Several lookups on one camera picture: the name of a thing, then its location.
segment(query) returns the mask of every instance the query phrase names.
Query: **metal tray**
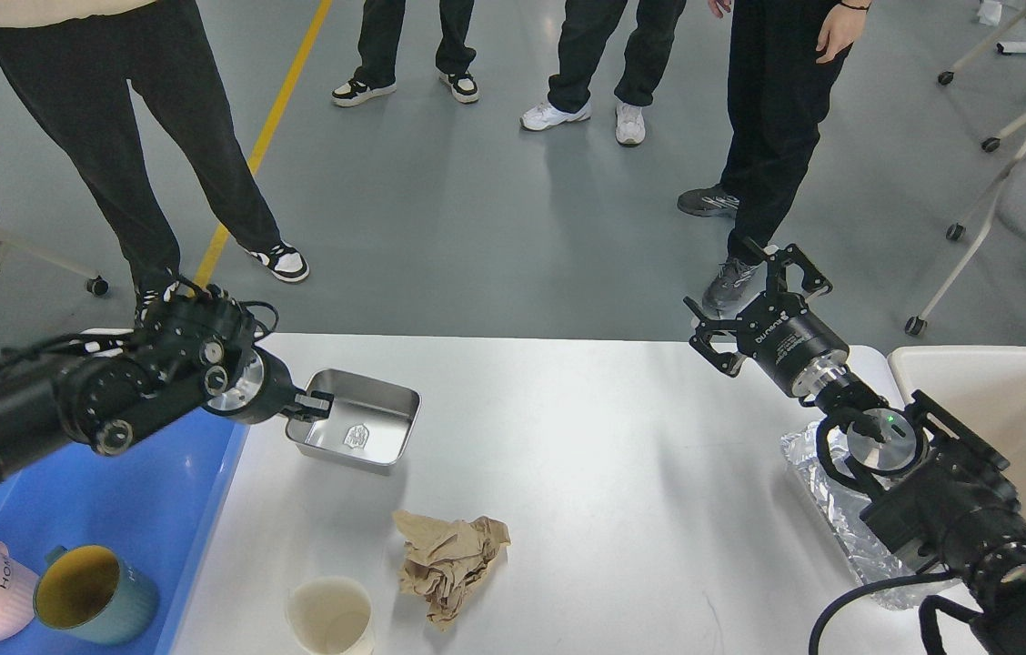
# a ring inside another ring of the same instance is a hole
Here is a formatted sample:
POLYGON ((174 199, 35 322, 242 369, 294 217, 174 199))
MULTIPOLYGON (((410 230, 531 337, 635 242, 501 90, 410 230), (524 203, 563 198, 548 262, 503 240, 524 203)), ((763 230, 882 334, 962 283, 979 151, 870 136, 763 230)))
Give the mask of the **metal tray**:
POLYGON ((391 473, 404 455, 421 394, 334 369, 315 374, 307 390, 326 391, 334 399, 327 419, 314 423, 287 420, 287 438, 299 452, 373 473, 391 473))

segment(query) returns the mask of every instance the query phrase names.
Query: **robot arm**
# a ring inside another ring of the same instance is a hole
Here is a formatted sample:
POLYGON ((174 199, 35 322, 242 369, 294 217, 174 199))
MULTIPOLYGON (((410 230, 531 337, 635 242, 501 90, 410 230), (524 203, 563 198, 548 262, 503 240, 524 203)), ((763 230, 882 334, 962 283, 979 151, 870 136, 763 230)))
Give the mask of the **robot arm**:
POLYGON ((787 269, 799 266, 812 294, 832 290, 828 279, 796 245, 763 257, 765 291, 735 319, 709 318, 684 299, 700 319, 692 347, 731 377, 750 357, 785 395, 820 408, 817 458, 837 484, 868 495, 862 521, 913 571, 940 564, 965 583, 982 613, 932 596, 920 612, 928 650, 941 651, 934 623, 941 610, 970 623, 990 654, 1026 655, 1026 523, 1002 476, 1011 463, 921 391, 904 410, 889 407, 845 368, 849 345, 810 312, 804 296, 788 291, 787 269), (717 336, 734 337, 738 352, 714 349, 717 336), (833 428, 849 438, 849 473, 830 455, 833 428))
POLYGON ((121 455, 202 406, 243 423, 326 418, 332 396, 298 389, 256 345, 269 331, 250 303, 216 286, 194 292, 169 295, 137 331, 69 335, 6 356, 0 483, 69 442, 121 455))

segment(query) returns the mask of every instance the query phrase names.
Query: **yellow floor line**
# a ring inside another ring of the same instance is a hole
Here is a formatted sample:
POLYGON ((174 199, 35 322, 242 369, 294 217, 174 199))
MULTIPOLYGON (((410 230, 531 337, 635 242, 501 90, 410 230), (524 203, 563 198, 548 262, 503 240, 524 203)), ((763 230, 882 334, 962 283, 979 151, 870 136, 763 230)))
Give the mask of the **yellow floor line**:
MULTIPOLYGON (((269 146, 271 146, 271 139, 275 138, 275 129, 279 127, 279 120, 283 119, 283 113, 287 108, 288 101, 291 100, 293 87, 295 87, 295 84, 299 82, 299 76, 302 74, 302 67, 307 63, 310 50, 315 45, 315 38, 318 38, 318 30, 323 26, 323 21, 326 18, 326 11, 330 7, 331 0, 322 0, 322 3, 318 4, 318 8, 315 9, 315 16, 310 21, 310 27, 307 28, 307 35, 302 38, 302 43, 299 44, 299 50, 295 52, 295 59, 291 63, 291 69, 287 71, 287 76, 283 80, 283 86, 279 88, 279 95, 275 99, 275 105, 271 107, 271 113, 267 116, 267 122, 263 124, 259 141, 254 142, 254 150, 250 153, 250 158, 246 160, 246 165, 250 166, 251 175, 259 175, 259 169, 263 166, 263 157, 267 154, 269 146)), ((213 275, 213 267, 218 266, 219 258, 222 257, 222 248, 226 247, 226 242, 229 238, 230 233, 227 232, 226 228, 219 225, 218 229, 214 229, 209 247, 205 248, 205 255, 202 256, 202 264, 197 267, 197 273, 194 274, 194 283, 198 286, 205 286, 209 283, 210 276, 213 275)))

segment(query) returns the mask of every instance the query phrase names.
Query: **white paper cup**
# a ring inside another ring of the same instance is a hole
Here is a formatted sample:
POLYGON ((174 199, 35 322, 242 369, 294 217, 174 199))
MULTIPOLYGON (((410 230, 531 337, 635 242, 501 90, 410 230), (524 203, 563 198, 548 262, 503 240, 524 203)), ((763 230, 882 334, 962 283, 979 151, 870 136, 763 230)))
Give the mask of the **white paper cup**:
POLYGON ((287 596, 287 621, 299 646, 314 655, 371 655, 371 600, 351 578, 312 580, 287 596))

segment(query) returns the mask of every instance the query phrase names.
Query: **black and white sneaker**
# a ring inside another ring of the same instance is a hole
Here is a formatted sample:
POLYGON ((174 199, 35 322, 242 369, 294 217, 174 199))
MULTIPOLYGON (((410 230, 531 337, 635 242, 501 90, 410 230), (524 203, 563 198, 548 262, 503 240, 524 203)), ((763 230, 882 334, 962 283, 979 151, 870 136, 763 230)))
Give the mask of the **black and white sneaker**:
POLYGON ((293 245, 286 241, 280 241, 265 253, 256 251, 246 251, 246 253, 267 267, 267 270, 281 281, 293 284, 304 281, 310 274, 307 261, 302 258, 299 251, 293 249, 293 245))
POLYGON ((389 92, 396 90, 396 83, 392 83, 390 86, 381 86, 372 88, 367 86, 363 82, 359 82, 358 79, 352 77, 343 84, 342 87, 336 88, 331 91, 331 101, 336 105, 342 108, 353 108, 356 105, 362 105, 371 99, 379 99, 381 95, 388 95, 389 92))
POLYGON ((735 220, 739 198, 724 191, 721 184, 709 189, 692 189, 678 198, 678 209, 692 216, 735 220))
POLYGON ((151 318, 152 310, 157 301, 168 302, 177 291, 177 282, 170 282, 168 286, 153 287, 153 290, 142 290, 133 286, 133 294, 137 298, 137 306, 133 310, 133 329, 140 331, 147 319, 151 318))
POLYGON ((471 105, 480 100, 477 80, 472 79, 471 72, 464 71, 460 75, 449 75, 442 72, 441 82, 447 85, 447 90, 451 91, 456 101, 462 105, 471 105))

